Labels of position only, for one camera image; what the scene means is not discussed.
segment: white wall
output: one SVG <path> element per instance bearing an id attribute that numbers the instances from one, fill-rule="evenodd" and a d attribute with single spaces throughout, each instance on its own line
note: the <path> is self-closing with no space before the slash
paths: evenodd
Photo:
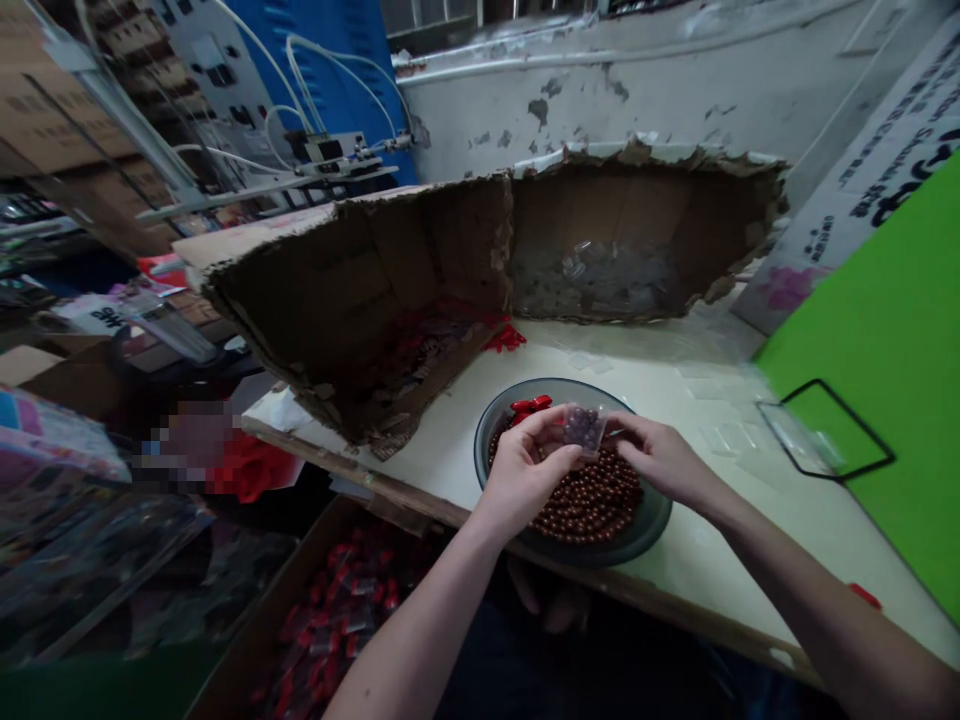
<path id="1" fill-rule="evenodd" d="M 420 180 L 652 130 L 663 141 L 803 158 L 787 188 L 796 209 L 953 6 L 902 0 L 907 14 L 879 56 L 841 56 L 873 4 L 774 0 L 717 34 L 682 40 L 698 12 L 688 3 L 420 59 L 400 80 L 422 141 Z"/>

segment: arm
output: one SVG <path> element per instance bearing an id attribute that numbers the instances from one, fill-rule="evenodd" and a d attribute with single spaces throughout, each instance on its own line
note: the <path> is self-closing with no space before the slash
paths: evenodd
<path id="1" fill-rule="evenodd" d="M 325 720 L 433 717 L 500 551 L 546 504 L 579 459 L 567 446 L 537 462 L 563 406 L 504 433 L 476 510 L 423 582 L 350 668 Z"/>
<path id="2" fill-rule="evenodd" d="M 960 674 L 869 606 L 724 483 L 671 427 L 617 414 L 620 454 L 726 538 L 854 718 L 956 718 Z"/>

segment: gray bowl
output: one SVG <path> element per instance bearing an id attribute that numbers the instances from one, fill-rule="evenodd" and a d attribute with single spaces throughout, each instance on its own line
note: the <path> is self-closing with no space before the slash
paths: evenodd
<path id="1" fill-rule="evenodd" d="M 593 407 L 602 405 L 605 410 L 633 412 L 612 395 L 593 385 L 576 380 L 537 378 L 517 383 L 493 399 L 477 425 L 473 440 L 473 461 L 477 468 L 480 487 L 486 487 L 487 475 L 490 472 L 487 461 L 490 441 L 494 433 L 513 414 L 510 403 L 517 400 L 530 400 L 537 395 L 549 395 L 557 405 L 575 402 Z M 570 546 L 545 538 L 532 530 L 524 530 L 520 533 L 519 539 L 534 552 L 574 567 L 609 567 L 632 560 L 649 550 L 657 541 L 667 526 L 670 510 L 673 508 L 673 501 L 654 490 L 643 477 L 640 478 L 640 485 L 643 488 L 643 503 L 633 519 L 633 524 L 626 532 L 610 542 Z"/>

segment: white table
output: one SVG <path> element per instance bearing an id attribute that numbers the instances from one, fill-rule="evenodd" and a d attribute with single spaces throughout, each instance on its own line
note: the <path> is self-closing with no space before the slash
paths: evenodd
<path id="1" fill-rule="evenodd" d="M 350 448 L 315 420 L 291 418 L 291 409 L 299 408 L 289 390 L 263 397 L 244 414 L 243 427 L 393 502 L 459 525 L 480 497 L 473 437 L 493 397 L 533 377 L 591 383 L 637 413 L 677 427 L 741 495 L 841 580 L 875 595 L 891 620 L 960 669 L 960 632 L 854 497 L 833 482 L 797 472 L 762 425 L 753 402 L 766 388 L 745 360 L 763 338 L 726 312 L 730 299 L 710 308 L 701 304 L 683 320 L 644 327 L 516 322 L 529 342 L 516 352 L 488 351 L 476 358 L 430 406 L 410 443 L 386 462 Z M 608 362 L 597 364 L 603 358 Z M 584 362 L 594 367 L 576 369 Z M 716 454 L 717 443 L 709 438 L 727 424 L 746 429 L 758 448 Z M 674 506 L 663 536 L 648 552 L 617 568 L 578 571 L 533 559 L 820 684 L 793 634 L 723 537 L 685 507 Z"/>

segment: black wire frame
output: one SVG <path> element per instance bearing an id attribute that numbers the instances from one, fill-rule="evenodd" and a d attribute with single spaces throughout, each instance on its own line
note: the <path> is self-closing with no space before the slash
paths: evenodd
<path id="1" fill-rule="evenodd" d="M 847 415 L 850 416 L 850 418 L 857 424 L 857 426 L 861 430 L 863 430 L 863 432 L 866 433 L 867 437 L 869 437 L 874 442 L 874 444 L 880 449 L 880 451 L 883 453 L 882 458 L 880 458 L 879 460 L 875 460 L 874 462 L 868 463 L 862 467 L 856 468 L 855 470 L 846 472 L 843 475 L 826 475 L 824 473 L 817 473 L 811 470 L 804 470 L 802 467 L 800 467 L 800 463 L 797 462 L 797 459 L 793 456 L 793 453 L 791 453 L 790 449 L 784 444 L 783 439 L 780 437 L 779 433 L 777 433 L 776 428 L 774 428 L 773 426 L 773 422 L 770 420 L 769 417 L 767 417 L 767 414 L 763 411 L 763 408 L 764 406 L 781 407 L 781 408 L 786 407 L 791 400 L 793 400 L 799 395 L 802 395 L 810 388 L 817 387 L 817 386 L 820 386 L 821 388 L 823 388 L 823 390 L 827 393 L 827 395 L 829 395 L 830 398 L 845 413 L 847 413 Z M 854 478 L 860 477 L 861 475 L 866 475 L 869 472 L 873 472 L 874 470 L 890 465 L 897 459 L 896 453 L 893 452 L 893 449 L 886 442 L 883 441 L 883 439 L 877 434 L 877 432 L 872 427 L 870 427 L 863 420 L 863 418 L 861 418 L 856 413 L 856 411 L 854 411 L 854 409 L 851 408 L 846 403 L 846 401 L 844 401 L 844 399 L 841 398 L 832 387 L 830 387 L 830 385 L 825 380 L 821 378 L 814 378 L 813 380 L 810 380 L 809 382 L 804 383 L 803 385 L 798 387 L 796 390 L 789 393 L 779 403 L 764 402 L 761 400 L 761 401 L 758 401 L 756 405 L 757 405 L 757 410 L 760 411 L 760 416 L 763 418 L 763 421 L 767 424 L 767 427 L 770 428 L 770 431 L 777 438 L 777 442 L 780 444 L 780 447 L 783 448 L 783 451 L 787 454 L 787 457 L 790 458 L 790 462 L 793 463 L 793 466 L 797 469 L 798 472 L 802 473 L 803 475 L 806 475 L 807 477 L 822 478 L 824 480 L 833 480 L 838 483 L 845 483 L 850 480 L 853 480 Z"/>

